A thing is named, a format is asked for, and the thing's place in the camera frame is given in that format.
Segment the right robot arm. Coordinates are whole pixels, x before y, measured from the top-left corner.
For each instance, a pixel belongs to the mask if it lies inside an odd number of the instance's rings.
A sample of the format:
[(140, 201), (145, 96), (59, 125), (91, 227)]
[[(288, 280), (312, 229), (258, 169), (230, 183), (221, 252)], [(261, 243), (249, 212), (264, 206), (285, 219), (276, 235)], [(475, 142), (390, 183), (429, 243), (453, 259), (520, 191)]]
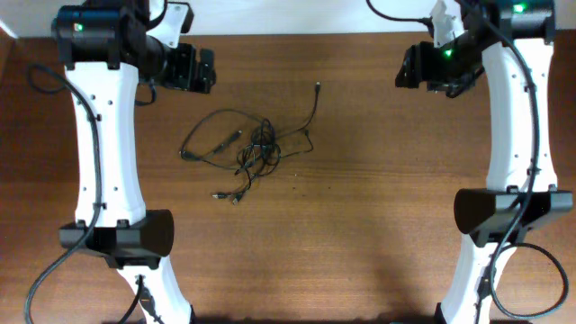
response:
[(451, 287), (437, 323), (486, 323), (496, 288), (526, 235), (572, 209), (550, 155), (548, 73), (554, 54), (551, 1), (438, 0), (424, 24), (432, 41), (411, 46), (398, 87), (425, 84), (456, 98), (486, 77), (491, 149), (486, 185), (462, 189), (454, 218), (462, 237)]

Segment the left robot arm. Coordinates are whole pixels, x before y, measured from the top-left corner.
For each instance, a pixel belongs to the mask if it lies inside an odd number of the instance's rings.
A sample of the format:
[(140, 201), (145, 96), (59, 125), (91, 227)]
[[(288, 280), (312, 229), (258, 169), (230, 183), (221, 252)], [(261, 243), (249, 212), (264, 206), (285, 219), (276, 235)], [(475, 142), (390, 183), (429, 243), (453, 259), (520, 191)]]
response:
[(213, 53), (180, 41), (193, 18), (186, 2), (87, 1), (61, 7), (52, 24), (75, 104), (80, 173), (60, 243), (116, 270), (148, 323), (195, 319), (170, 262), (173, 215), (148, 209), (140, 191), (134, 127), (140, 85), (211, 90)]

